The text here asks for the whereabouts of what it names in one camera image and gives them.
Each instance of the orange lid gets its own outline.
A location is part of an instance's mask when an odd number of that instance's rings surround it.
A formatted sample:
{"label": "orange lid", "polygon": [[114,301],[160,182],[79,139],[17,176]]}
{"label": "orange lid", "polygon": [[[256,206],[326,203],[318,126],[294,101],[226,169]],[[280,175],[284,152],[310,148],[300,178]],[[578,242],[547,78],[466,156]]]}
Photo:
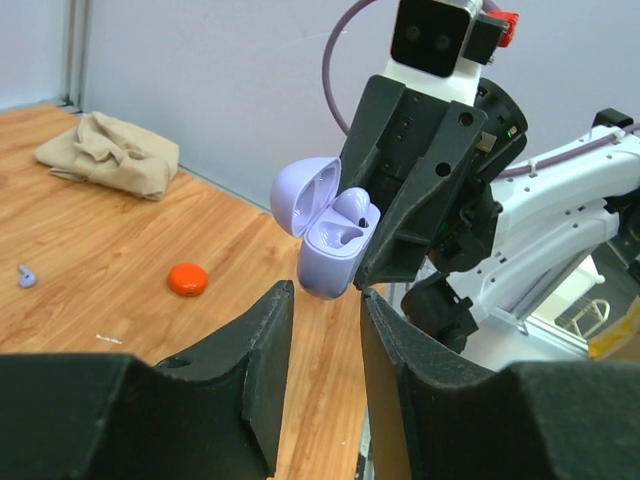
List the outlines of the orange lid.
{"label": "orange lid", "polygon": [[204,292],[209,276],[202,267],[193,263],[176,265],[169,272],[169,287],[178,295],[195,297]]}

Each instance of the crumpled towel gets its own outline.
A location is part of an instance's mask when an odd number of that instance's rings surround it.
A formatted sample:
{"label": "crumpled towel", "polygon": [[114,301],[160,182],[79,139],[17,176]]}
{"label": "crumpled towel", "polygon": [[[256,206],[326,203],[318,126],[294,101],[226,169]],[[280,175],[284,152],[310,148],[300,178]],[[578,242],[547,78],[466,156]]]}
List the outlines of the crumpled towel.
{"label": "crumpled towel", "polygon": [[144,128],[100,112],[40,146],[36,160],[52,175],[161,200],[178,171],[180,149]]}

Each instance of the earbud case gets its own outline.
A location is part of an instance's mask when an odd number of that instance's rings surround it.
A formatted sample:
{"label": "earbud case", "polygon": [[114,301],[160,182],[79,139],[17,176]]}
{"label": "earbud case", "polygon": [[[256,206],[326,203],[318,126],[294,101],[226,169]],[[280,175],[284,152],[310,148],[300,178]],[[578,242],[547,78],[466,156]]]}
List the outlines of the earbud case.
{"label": "earbud case", "polygon": [[365,226],[360,226],[332,208],[341,167],[337,157],[299,160],[282,169],[271,187],[276,222],[293,237],[303,237],[300,285],[325,299],[338,298],[349,288],[381,216],[370,203]]}

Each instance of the earbud case lid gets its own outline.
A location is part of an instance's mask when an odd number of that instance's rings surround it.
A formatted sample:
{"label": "earbud case lid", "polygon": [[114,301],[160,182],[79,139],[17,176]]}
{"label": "earbud case lid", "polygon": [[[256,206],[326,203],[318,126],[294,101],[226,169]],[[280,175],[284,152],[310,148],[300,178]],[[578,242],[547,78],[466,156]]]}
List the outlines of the earbud case lid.
{"label": "earbud case lid", "polygon": [[271,185],[271,214],[298,238],[313,225],[338,193],[342,165],[338,157],[298,160],[283,168]]}

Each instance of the earbud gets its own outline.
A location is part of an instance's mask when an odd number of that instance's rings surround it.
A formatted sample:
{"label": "earbud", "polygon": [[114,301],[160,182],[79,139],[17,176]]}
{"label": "earbud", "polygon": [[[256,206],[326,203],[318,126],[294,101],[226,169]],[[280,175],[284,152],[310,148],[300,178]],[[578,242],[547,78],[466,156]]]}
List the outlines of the earbud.
{"label": "earbud", "polygon": [[38,283],[38,276],[24,265],[20,265],[18,270],[22,272],[19,282],[22,288],[31,288]]}
{"label": "earbud", "polygon": [[371,198],[363,188],[354,187],[342,192],[333,202],[333,209],[360,228],[367,228],[367,214]]}

